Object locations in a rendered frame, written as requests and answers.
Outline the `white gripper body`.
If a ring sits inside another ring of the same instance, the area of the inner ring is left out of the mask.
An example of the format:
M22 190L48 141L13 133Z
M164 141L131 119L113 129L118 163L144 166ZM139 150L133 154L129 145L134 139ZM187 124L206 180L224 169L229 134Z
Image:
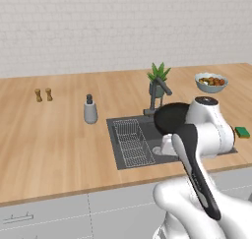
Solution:
M153 148L153 153L155 155L169 155L169 156L177 156L173 145L172 145L172 135L167 134L162 137L161 145L159 147Z

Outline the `grey soap dispenser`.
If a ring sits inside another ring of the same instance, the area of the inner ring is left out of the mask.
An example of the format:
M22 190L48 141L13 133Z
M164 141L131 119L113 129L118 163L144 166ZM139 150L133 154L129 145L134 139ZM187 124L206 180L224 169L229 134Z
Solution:
M91 94L87 95L84 103L84 119L88 124L94 124L97 121L96 104Z

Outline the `pale bowl of fruit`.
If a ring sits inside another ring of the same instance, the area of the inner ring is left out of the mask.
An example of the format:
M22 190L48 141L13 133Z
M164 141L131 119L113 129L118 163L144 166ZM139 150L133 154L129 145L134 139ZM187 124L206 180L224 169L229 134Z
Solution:
M213 73L200 73L195 75L197 88L206 93L217 93L228 85L228 79Z

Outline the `dark grey sink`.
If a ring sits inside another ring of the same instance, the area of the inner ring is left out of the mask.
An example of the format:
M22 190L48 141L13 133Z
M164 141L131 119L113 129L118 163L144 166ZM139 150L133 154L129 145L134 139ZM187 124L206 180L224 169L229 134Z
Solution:
M159 147L161 145L162 141L162 135L158 132L158 130L155 127L154 120L150 117L146 117L143 115L140 116L130 116L130 117L124 117L124 118L110 118L106 120L110 140L112 143L112 148L114 152L114 157L116 161L116 166L118 170L121 169L129 169L125 166L122 153L120 151L120 146L118 144L118 140L116 137L115 129L113 127L113 122L118 120L127 120L127 119L137 119L139 122L139 125L144 133L144 136L146 138L146 141L150 147L150 150L153 154L153 157L156 161L155 164L164 164L164 163L171 163L178 161L177 156L169 156L169 155L155 155L153 153L154 147Z

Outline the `green sponge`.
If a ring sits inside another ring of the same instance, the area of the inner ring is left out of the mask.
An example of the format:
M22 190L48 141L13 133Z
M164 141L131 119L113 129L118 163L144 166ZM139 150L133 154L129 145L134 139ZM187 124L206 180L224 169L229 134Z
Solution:
M247 131L245 127L235 127L234 130L239 138L248 139L250 137L250 133Z

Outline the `grey cupboard door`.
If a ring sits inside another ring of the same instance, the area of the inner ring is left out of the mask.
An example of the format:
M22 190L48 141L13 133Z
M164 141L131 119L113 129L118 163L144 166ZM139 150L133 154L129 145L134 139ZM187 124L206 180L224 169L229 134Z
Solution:
M93 212L94 239L153 239L164 217L154 203Z
M88 216L0 230L0 239L93 239Z

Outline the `green potted plant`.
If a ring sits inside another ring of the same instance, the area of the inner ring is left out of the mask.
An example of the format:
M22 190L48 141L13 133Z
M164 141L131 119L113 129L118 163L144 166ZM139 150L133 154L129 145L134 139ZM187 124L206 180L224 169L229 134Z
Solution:
M153 81L155 78L160 78L163 82L167 80L167 74L171 68L164 69L164 63L161 63L159 67L156 66L155 63L152 64L152 70L147 74L150 80L150 87L153 86ZM157 85L156 87L156 98L162 98L164 95L164 90L161 85Z

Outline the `dark grey tap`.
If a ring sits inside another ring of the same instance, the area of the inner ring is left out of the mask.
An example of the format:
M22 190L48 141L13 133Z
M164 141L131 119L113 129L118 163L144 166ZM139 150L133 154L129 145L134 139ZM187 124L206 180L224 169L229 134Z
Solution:
M157 85L160 85L161 88L164 90L164 92L167 95L172 95L172 91L170 90L170 88L166 85L166 83L160 78L160 77L156 77L153 80L153 85L152 85L152 92L151 92L151 105L149 109L144 109L143 113L145 116L150 116L150 115L154 115L156 112L155 109L155 102L156 102L156 91L157 91Z

